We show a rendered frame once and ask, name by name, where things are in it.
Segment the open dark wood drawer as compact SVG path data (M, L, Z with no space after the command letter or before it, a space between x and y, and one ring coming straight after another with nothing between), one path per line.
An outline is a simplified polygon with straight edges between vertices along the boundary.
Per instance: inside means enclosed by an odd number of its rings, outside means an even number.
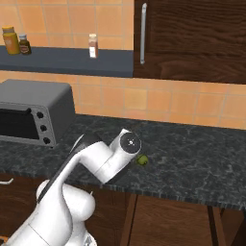
M227 246L220 209L131 194L119 246Z

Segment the dark wood drawer front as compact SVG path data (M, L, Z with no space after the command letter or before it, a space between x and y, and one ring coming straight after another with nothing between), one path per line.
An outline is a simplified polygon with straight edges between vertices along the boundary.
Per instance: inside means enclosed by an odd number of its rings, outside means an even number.
M19 177L0 173L0 236L11 236L36 206L36 191L44 177Z

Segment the white and brown spice bottle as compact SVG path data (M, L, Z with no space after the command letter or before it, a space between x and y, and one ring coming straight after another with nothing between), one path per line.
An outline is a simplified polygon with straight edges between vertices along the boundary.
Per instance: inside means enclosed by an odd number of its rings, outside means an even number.
M95 34L90 34L88 39L89 56L93 59L98 57L98 40Z

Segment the grey toaster oven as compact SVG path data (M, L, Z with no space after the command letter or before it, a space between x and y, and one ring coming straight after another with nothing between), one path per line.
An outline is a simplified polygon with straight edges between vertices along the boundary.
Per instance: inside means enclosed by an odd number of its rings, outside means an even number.
M0 140L55 147L75 115L68 83L8 79L0 84Z

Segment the dark brown jar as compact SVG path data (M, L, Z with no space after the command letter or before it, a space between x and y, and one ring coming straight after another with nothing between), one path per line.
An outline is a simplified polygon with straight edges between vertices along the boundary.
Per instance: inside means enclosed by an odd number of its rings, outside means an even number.
M31 45L25 34L19 36L19 48L22 55L31 55Z

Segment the yellow jar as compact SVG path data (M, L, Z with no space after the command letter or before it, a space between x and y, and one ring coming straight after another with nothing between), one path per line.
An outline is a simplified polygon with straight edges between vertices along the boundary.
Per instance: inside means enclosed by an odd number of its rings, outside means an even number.
M13 26L4 26L2 28L3 39L6 45L6 49L10 55L17 55L20 53L17 34L14 31Z

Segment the dark grey wall shelf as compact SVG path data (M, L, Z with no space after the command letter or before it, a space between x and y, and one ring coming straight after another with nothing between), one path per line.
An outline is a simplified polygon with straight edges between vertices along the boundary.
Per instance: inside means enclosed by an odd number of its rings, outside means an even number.
M87 49L33 47L31 55L9 55L0 45L0 70L132 78L134 52L100 50L97 59Z

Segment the dark wood wall cupboard door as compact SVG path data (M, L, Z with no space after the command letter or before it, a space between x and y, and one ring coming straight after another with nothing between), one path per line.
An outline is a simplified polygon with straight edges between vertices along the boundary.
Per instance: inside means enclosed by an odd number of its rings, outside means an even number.
M135 0L134 76L246 85L246 0Z

